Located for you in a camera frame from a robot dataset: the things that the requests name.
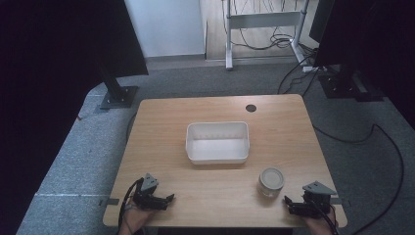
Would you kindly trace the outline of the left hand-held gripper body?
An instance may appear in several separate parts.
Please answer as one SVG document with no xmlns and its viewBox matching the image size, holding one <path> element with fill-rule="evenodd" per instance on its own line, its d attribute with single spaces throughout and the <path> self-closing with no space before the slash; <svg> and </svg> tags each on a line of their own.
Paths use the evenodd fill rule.
<svg viewBox="0 0 415 235">
<path fill-rule="evenodd" d="M 146 173 L 136 181 L 133 202 L 142 210 L 154 210 L 154 204 L 161 203 L 160 198 L 154 196 L 158 185 L 154 176 Z"/>
</svg>

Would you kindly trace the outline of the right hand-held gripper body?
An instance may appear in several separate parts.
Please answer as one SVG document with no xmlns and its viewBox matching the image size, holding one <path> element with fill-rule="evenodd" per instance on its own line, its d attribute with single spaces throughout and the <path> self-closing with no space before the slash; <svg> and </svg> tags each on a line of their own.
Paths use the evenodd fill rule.
<svg viewBox="0 0 415 235">
<path fill-rule="evenodd" d="M 302 187 L 304 190 L 303 199 L 305 202 L 305 216 L 319 218 L 331 210 L 331 197 L 337 192 L 314 181 Z"/>
</svg>

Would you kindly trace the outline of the white plastic bin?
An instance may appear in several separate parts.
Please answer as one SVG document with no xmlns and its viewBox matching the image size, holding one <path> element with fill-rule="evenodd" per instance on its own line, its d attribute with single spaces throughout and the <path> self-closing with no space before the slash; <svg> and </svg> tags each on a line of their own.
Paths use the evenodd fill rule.
<svg viewBox="0 0 415 235">
<path fill-rule="evenodd" d="M 194 165 L 243 164 L 250 152 L 249 126 L 243 121 L 190 123 L 185 150 Z"/>
</svg>

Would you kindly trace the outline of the person's right hand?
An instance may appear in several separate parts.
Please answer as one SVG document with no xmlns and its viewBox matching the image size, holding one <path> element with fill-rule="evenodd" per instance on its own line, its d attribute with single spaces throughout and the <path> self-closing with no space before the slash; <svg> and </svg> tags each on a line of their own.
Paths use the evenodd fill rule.
<svg viewBox="0 0 415 235">
<path fill-rule="evenodd" d="M 333 226 L 338 225 L 338 223 L 336 221 L 334 209 L 331 209 L 330 212 L 327 213 L 327 217 L 330 219 L 330 222 L 328 222 L 324 217 L 303 217 L 302 220 L 311 235 L 335 235 Z"/>
</svg>

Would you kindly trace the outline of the person's left hand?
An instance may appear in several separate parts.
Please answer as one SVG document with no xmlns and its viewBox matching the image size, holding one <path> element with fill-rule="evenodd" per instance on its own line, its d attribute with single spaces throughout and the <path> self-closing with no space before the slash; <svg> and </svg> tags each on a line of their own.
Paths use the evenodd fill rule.
<svg viewBox="0 0 415 235">
<path fill-rule="evenodd" d="M 117 235 L 134 235 L 152 217 L 155 211 L 142 210 L 134 204 L 128 204 L 123 210 L 121 226 Z"/>
</svg>

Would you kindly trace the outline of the black metal stand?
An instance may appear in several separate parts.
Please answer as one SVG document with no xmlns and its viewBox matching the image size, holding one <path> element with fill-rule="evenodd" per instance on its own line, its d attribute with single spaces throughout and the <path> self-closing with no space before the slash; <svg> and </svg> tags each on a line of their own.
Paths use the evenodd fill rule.
<svg viewBox="0 0 415 235">
<path fill-rule="evenodd" d="M 121 86 L 117 80 L 110 76 L 106 68 L 99 63 L 98 72 L 107 87 L 107 93 L 100 105 L 102 110 L 129 109 L 132 106 L 134 97 L 139 90 L 138 86 Z"/>
<path fill-rule="evenodd" d="M 385 94 L 359 70 L 340 66 L 331 75 L 321 75 L 318 80 L 328 99 L 355 99 L 358 102 L 383 101 Z"/>
</svg>

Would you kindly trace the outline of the black curtain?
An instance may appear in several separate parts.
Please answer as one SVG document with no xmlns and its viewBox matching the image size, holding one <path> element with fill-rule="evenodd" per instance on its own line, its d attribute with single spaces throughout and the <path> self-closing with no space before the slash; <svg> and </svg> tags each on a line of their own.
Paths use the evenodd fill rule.
<svg viewBox="0 0 415 235">
<path fill-rule="evenodd" d="M 126 0 L 0 0 L 0 235 L 16 235 L 88 92 L 146 71 Z"/>
<path fill-rule="evenodd" d="M 415 0 L 318 0 L 316 67 L 361 71 L 415 129 Z"/>
</svg>

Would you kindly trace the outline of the white metal desk frame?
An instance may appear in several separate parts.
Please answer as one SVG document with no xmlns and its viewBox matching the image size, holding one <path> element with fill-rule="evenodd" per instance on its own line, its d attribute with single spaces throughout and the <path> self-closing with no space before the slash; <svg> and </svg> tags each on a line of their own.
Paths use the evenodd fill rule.
<svg viewBox="0 0 415 235">
<path fill-rule="evenodd" d="M 306 67 L 306 58 L 300 50 L 300 36 L 305 23 L 310 0 L 303 0 L 302 7 L 298 11 L 254 13 L 254 14 L 232 14 L 231 0 L 225 0 L 224 5 L 224 29 L 226 32 L 225 44 L 225 67 L 228 71 L 233 69 L 232 31 L 249 28 L 278 28 L 281 26 L 292 26 L 294 35 L 289 40 L 298 63 Z"/>
</svg>

